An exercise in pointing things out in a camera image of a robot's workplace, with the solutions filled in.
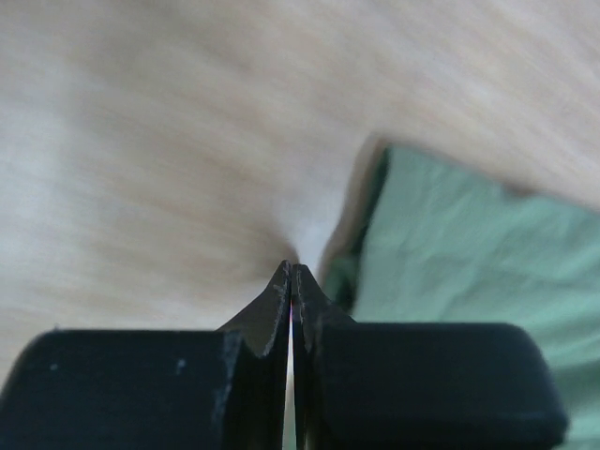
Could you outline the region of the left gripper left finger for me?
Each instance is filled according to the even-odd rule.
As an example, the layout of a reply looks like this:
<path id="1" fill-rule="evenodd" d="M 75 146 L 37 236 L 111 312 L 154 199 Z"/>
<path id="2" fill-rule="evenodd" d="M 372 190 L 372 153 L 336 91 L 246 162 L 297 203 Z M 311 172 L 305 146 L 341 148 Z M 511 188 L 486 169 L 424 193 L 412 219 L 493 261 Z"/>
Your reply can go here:
<path id="1" fill-rule="evenodd" d="M 5 449 L 279 449 L 293 268 L 218 329 L 54 329 L 1 391 Z"/>

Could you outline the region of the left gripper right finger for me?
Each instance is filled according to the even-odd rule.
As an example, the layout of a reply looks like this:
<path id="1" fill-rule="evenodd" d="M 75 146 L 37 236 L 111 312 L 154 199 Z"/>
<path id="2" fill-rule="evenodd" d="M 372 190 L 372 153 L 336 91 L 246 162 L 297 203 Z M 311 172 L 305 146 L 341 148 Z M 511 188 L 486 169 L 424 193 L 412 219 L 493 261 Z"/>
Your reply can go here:
<path id="1" fill-rule="evenodd" d="M 300 449 L 553 449 L 568 414 L 539 348 L 507 323 L 358 322 L 292 270 Z"/>

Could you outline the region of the green motorcycle tank top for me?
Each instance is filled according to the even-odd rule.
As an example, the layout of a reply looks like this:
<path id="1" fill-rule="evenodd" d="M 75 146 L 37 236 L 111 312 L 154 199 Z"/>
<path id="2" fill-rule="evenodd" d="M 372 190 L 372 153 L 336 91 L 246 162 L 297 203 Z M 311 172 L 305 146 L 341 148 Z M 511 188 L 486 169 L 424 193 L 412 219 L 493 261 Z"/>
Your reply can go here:
<path id="1" fill-rule="evenodd" d="M 513 323 L 545 356 L 571 419 L 599 445 L 599 216 L 448 160 L 386 148 L 326 295 L 365 322 Z"/>

